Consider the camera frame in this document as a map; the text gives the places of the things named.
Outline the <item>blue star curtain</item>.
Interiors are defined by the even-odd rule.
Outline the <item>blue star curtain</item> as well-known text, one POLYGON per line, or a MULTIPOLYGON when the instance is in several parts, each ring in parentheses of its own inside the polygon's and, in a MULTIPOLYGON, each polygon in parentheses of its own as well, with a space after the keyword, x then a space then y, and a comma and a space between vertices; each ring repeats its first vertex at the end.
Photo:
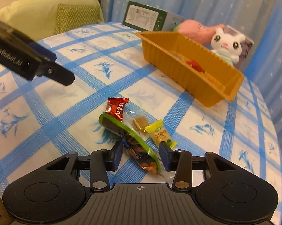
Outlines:
POLYGON ((282 153, 282 0, 99 0, 106 21, 121 21, 129 1, 174 12, 205 26, 226 24, 254 44, 242 70, 270 111, 282 153))

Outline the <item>clear brown candy packet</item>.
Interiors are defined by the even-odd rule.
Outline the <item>clear brown candy packet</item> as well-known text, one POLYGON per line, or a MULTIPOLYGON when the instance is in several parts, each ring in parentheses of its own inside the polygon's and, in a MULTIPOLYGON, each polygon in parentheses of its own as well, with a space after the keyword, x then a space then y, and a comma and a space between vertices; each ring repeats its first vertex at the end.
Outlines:
POLYGON ((126 115, 127 123, 138 133, 146 134, 150 122, 144 113, 131 112, 126 115))

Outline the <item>clear grey snack packet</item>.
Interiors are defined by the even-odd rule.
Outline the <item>clear grey snack packet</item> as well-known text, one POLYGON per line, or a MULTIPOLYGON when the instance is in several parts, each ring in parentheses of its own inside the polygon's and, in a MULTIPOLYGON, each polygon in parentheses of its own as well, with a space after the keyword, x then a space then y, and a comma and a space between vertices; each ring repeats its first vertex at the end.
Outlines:
POLYGON ((181 61, 181 62, 187 62, 187 61, 189 61, 189 59, 188 59, 187 57, 185 57, 185 56, 183 56, 183 55, 181 55, 181 54, 179 54, 179 53, 177 53, 177 52, 172 52, 172 55, 173 55, 177 60, 179 60, 179 61, 181 61))

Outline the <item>green carton box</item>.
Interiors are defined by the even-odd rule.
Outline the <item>green carton box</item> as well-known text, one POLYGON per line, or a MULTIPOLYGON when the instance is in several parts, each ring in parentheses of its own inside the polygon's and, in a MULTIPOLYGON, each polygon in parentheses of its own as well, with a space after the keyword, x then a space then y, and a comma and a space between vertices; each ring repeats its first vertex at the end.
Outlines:
POLYGON ((145 4, 129 1, 123 25, 141 32, 173 31, 184 17, 145 4))

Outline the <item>large red pillow snack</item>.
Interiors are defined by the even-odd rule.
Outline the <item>large red pillow snack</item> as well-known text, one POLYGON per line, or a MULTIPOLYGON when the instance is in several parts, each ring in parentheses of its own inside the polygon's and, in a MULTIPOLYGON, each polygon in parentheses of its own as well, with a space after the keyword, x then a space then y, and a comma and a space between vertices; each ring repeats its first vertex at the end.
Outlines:
POLYGON ((205 70, 195 60, 189 60, 186 63, 193 69, 195 69, 197 72, 205 72, 205 70))

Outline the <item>pink plush toy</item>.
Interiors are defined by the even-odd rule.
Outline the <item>pink plush toy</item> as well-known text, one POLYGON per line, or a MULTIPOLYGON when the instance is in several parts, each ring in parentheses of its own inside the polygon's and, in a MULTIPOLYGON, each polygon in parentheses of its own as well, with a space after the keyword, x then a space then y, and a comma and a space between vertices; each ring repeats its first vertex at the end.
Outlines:
POLYGON ((185 37, 198 42, 202 45, 210 44, 212 37, 215 35, 217 28, 225 28, 224 24, 218 24, 216 26, 204 26, 195 20, 186 20, 176 26, 173 31, 181 33, 185 37))

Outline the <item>blue checked tablecloth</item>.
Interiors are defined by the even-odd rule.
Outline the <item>blue checked tablecloth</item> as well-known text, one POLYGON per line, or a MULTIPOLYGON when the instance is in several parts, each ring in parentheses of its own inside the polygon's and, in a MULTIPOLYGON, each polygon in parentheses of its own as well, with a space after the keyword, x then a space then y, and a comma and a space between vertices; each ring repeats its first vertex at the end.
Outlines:
POLYGON ((115 137, 98 123, 109 97, 129 99, 125 113, 162 120, 178 148, 218 153, 282 191, 274 125, 247 79, 233 102, 206 108, 148 64, 133 29, 91 25, 43 39, 41 45, 75 74, 69 86, 31 82, 0 67, 0 193, 15 179, 67 152, 108 149, 115 137))

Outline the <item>white purple box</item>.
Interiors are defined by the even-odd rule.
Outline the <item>white purple box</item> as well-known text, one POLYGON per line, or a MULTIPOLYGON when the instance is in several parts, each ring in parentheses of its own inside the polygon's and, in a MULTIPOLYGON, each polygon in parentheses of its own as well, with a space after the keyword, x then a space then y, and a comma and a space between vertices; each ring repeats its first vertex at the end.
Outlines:
MULTIPOLYGON (((231 27, 229 25, 226 25, 223 31, 224 31, 224 33, 231 34, 232 36, 236 36, 238 34, 241 34, 240 31, 234 29, 233 27, 231 27)), ((241 71, 242 65, 246 61, 246 58, 247 58, 253 44, 254 44, 253 40, 251 38, 247 37, 247 36, 245 37, 245 41, 241 43, 242 52, 241 52, 241 55, 239 55, 239 62, 233 64, 234 67, 236 69, 238 69, 239 71, 241 71)))

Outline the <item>green chevron cushion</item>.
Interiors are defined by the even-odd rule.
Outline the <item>green chevron cushion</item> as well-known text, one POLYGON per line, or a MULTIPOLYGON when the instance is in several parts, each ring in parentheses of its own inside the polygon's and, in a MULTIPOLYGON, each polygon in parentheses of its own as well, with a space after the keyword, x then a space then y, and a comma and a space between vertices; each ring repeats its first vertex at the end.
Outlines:
POLYGON ((96 24, 99 15, 100 8, 97 6, 58 4, 54 34, 96 24))

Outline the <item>yellow candy packet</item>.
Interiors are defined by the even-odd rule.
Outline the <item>yellow candy packet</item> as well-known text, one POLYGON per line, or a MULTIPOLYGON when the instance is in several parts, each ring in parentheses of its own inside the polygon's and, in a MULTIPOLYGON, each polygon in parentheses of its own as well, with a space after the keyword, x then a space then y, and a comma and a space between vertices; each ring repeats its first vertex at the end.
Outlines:
POLYGON ((161 142, 165 142, 170 149, 174 149, 177 142, 173 141, 163 124, 163 120, 155 121, 145 127, 145 131, 150 135, 155 145, 159 148, 161 142))

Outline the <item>white bunny plush toy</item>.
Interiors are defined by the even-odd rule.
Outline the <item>white bunny plush toy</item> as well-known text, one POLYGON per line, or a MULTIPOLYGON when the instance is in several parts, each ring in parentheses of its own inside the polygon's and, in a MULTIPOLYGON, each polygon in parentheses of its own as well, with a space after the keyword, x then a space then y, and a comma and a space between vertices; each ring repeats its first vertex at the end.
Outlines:
POLYGON ((224 33, 221 27, 215 30, 215 35, 211 39, 212 52, 233 66, 239 62, 239 56, 242 52, 241 43, 245 42, 246 36, 244 34, 224 33))

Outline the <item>orange plastic tray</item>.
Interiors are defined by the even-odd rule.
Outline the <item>orange plastic tray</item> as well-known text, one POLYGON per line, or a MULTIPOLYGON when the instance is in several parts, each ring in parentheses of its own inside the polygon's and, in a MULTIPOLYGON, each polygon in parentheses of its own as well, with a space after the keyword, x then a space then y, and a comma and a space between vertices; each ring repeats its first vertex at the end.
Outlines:
POLYGON ((203 106, 209 108, 222 100, 234 101, 244 75, 205 46, 178 32, 147 31, 137 32, 136 36, 142 41, 145 60, 173 79, 203 106), (222 85, 212 84, 202 72, 177 60, 172 52, 195 60, 222 85))

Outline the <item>green black snack bag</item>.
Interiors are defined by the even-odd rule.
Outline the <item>green black snack bag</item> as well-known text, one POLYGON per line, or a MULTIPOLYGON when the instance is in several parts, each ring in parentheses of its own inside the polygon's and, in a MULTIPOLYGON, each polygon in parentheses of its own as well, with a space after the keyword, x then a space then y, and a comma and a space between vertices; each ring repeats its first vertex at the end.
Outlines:
POLYGON ((99 124, 121 139, 126 152, 142 169, 156 175, 160 174, 158 157, 135 130, 108 113, 99 116, 99 124))

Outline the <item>dark red snack packet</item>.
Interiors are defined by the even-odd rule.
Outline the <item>dark red snack packet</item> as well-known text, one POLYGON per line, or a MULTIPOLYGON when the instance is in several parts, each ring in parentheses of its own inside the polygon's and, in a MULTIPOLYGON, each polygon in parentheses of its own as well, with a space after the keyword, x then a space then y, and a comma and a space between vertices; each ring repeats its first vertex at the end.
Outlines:
POLYGON ((107 99, 107 106, 105 109, 105 113, 114 117, 118 121, 123 121, 123 111, 125 105, 129 102, 128 98, 123 97, 109 97, 107 99))

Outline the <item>light green sofa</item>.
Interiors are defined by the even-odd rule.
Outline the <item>light green sofa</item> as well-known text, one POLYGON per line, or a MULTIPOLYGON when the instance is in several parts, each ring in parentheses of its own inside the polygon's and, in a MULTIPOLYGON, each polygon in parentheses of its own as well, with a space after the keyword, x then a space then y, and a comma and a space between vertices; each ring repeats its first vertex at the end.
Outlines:
POLYGON ((35 41, 55 35, 58 4, 89 5, 100 8, 96 24, 104 18, 98 0, 19 0, 0 9, 0 21, 21 31, 35 41))

